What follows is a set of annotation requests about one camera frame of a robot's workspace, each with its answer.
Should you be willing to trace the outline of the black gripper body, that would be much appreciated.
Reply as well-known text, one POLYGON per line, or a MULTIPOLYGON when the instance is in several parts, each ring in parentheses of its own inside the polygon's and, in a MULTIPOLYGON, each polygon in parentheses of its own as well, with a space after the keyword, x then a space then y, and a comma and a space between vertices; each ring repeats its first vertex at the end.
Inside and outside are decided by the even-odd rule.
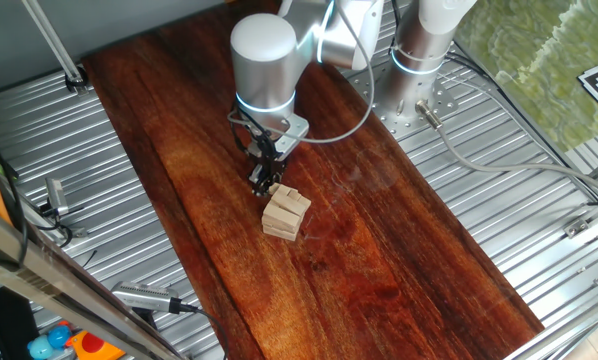
POLYGON ((246 150, 252 160, 266 171, 271 168, 286 170, 286 161, 281 159, 280 153, 276 151, 275 143, 268 137, 252 137, 246 150))

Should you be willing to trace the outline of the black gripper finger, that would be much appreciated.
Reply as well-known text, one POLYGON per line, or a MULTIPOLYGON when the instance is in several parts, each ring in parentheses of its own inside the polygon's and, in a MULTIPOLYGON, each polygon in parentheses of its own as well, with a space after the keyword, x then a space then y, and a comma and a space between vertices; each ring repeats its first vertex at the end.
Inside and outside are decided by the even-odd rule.
POLYGON ((279 184, 284 174, 283 168, 271 168, 266 178, 266 192, 270 193, 274 185, 279 184))
POLYGON ((248 180, 252 183, 252 192, 259 197, 266 196, 268 193, 268 173, 263 167, 254 167, 248 180))

